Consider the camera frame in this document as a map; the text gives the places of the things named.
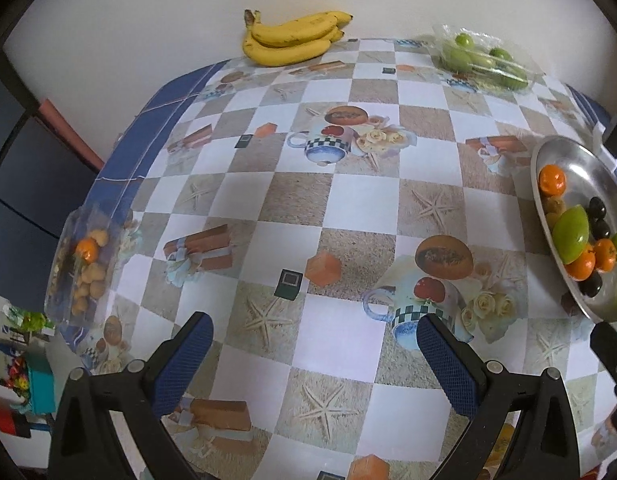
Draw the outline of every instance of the black fruit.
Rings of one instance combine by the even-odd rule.
[[[594,298],[602,288],[602,277],[597,270],[594,270],[591,276],[583,282],[578,283],[580,292],[589,298]]]
[[[586,212],[593,220],[601,220],[606,216],[606,205],[598,196],[594,196],[590,202]]]
[[[611,238],[611,229],[604,220],[597,220],[591,223],[591,234],[596,240]]]

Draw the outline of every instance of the mug handle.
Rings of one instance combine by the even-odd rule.
[[[391,314],[378,314],[377,312],[373,312],[371,310],[369,300],[376,294],[379,296],[385,296],[393,301],[393,295],[385,288],[374,288],[373,290],[367,290],[364,294],[362,294],[362,306],[364,307],[364,312],[367,316],[376,321],[383,321],[384,323],[391,322],[391,320],[393,320],[393,316],[391,316]]]
[[[306,148],[306,134],[308,134],[308,132],[295,132],[294,134],[290,134],[288,137],[286,137],[286,144],[292,148]],[[294,144],[292,142],[290,142],[290,140],[295,137],[295,136],[304,136],[304,142],[302,142],[301,144]]]

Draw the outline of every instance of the clear plastic container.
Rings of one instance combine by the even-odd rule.
[[[75,308],[77,291],[82,284],[83,272],[88,264],[75,254],[75,250],[78,242],[93,230],[104,230],[108,235],[108,242],[99,247],[96,260],[100,269],[105,270],[104,278],[96,280],[100,282],[98,286],[100,291],[103,289],[103,294],[99,298],[94,298],[89,293],[84,296],[86,309],[77,309]],[[50,320],[60,326],[87,328],[104,322],[120,232],[121,227],[102,213],[96,205],[82,206],[68,215],[48,277],[44,312]]]
[[[529,91],[543,75],[537,63],[514,43],[450,25],[433,25],[433,31],[442,64],[451,72],[516,92]],[[458,44],[460,34],[465,42]]]

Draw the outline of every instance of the bunch of bananas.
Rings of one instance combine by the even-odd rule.
[[[329,10],[311,14],[299,20],[270,27],[260,21],[259,10],[244,11],[246,37],[242,50],[256,63],[264,66],[284,66],[306,61],[324,54],[332,41],[341,40],[338,28],[349,23],[351,14]]]

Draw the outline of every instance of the stainless steel plate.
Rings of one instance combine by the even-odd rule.
[[[567,137],[547,137],[538,143],[531,159],[531,178],[535,207],[540,216],[551,253],[557,263],[571,294],[582,311],[593,321],[617,321],[617,265],[611,272],[602,274],[602,290],[595,298],[587,298],[580,292],[577,282],[568,274],[559,259],[551,238],[551,231],[544,217],[538,177],[540,170],[547,164],[556,164],[567,176],[567,191],[564,201],[567,207],[581,204],[588,206],[593,196],[599,196],[606,204],[605,220],[611,232],[617,232],[617,183],[604,164],[584,146]]]

